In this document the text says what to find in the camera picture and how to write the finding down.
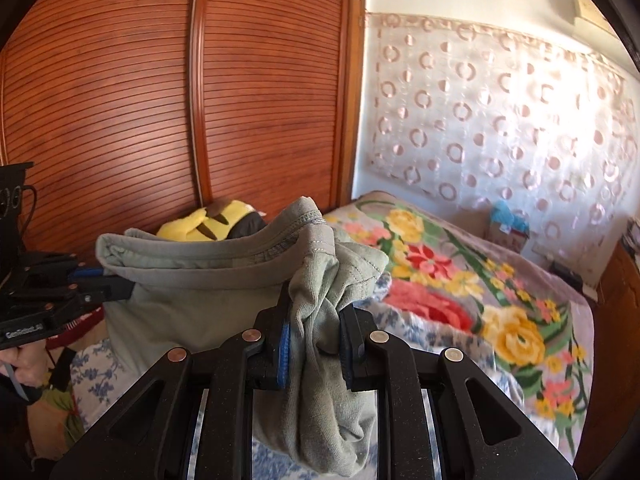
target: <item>box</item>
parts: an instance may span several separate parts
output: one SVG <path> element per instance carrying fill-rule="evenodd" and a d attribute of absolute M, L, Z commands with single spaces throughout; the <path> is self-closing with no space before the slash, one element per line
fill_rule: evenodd
<path fill-rule="evenodd" d="M 527 240 L 529 240 L 529 235 L 522 231 L 518 231 L 507 224 L 491 222 L 489 224 L 489 230 L 484 238 L 496 245 L 500 245 L 500 247 L 507 248 L 514 253 L 520 254 L 527 243 Z"/>

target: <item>screw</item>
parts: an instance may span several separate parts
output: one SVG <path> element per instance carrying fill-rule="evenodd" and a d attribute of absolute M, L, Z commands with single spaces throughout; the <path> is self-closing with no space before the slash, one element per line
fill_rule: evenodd
<path fill-rule="evenodd" d="M 250 328 L 249 330 L 245 330 L 244 332 L 242 332 L 242 339 L 247 342 L 260 341 L 261 337 L 262 334 L 255 328 Z"/>
<path fill-rule="evenodd" d="M 374 343 L 386 343 L 389 341 L 389 334 L 384 330 L 374 330 L 369 334 L 369 339 Z"/>
<path fill-rule="evenodd" d="M 166 353 L 166 356 L 172 363 L 179 363 L 187 357 L 187 351 L 177 346 L 176 348 L 171 348 L 171 350 Z"/>
<path fill-rule="evenodd" d="M 449 361 L 453 361 L 455 363 L 462 361 L 462 358 L 464 356 L 465 355 L 457 348 L 447 348 L 444 351 L 444 357 L 446 357 Z"/>

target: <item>hand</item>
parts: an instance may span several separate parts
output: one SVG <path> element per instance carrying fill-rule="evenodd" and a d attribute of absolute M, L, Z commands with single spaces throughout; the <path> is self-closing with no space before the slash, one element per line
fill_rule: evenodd
<path fill-rule="evenodd" d="M 25 386 L 40 386 L 44 382 L 47 372 L 47 341 L 35 341 L 17 348 L 0 350 L 0 362 L 13 365 L 15 378 Z M 0 366 L 0 373 L 6 375 L 4 366 Z"/>

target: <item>wardrobe door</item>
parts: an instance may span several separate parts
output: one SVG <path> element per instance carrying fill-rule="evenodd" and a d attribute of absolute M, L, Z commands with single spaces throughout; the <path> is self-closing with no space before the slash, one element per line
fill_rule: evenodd
<path fill-rule="evenodd" d="M 342 0 L 206 0 L 204 121 L 213 196 L 273 214 L 332 201 Z"/>
<path fill-rule="evenodd" d="M 36 163 L 30 248 L 91 256 L 100 233 L 153 230 L 196 207 L 190 9 L 191 0 L 38 0 L 14 31 L 2 52 L 1 126 L 9 163 Z"/>

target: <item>blue floral sheet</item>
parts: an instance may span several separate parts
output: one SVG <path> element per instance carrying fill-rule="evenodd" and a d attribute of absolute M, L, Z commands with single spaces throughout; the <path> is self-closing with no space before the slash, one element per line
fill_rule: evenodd
<path fill-rule="evenodd" d="M 373 314 L 379 328 L 407 341 L 412 348 L 436 353 L 440 353 L 446 347 L 460 348 L 527 414 L 542 433 L 556 447 L 558 446 L 559 435 L 553 423 L 535 413 L 527 413 L 521 387 L 511 374 L 497 366 L 494 350 L 489 343 L 478 336 L 462 332 L 452 326 L 425 320 L 410 312 L 389 306 L 381 301 L 388 291 L 389 283 L 389 275 L 383 274 L 378 281 L 374 297 L 363 301 L 358 306 Z M 78 413 L 85 429 L 94 424 L 136 379 L 114 361 L 108 339 L 78 353 L 72 363 L 71 374 Z M 434 471 L 436 478 L 441 478 L 431 409 L 427 401 L 426 390 L 423 391 L 423 398 L 430 426 Z M 374 480 L 376 478 L 377 448 L 377 442 L 372 442 L 367 465 L 355 476 L 358 480 Z M 192 453 L 196 452 L 197 441 L 192 445 Z M 308 480 L 319 476 L 292 462 L 287 456 L 268 449 L 255 439 L 252 453 L 254 480 Z M 327 478 L 338 480 L 340 477 L 329 476 Z"/>

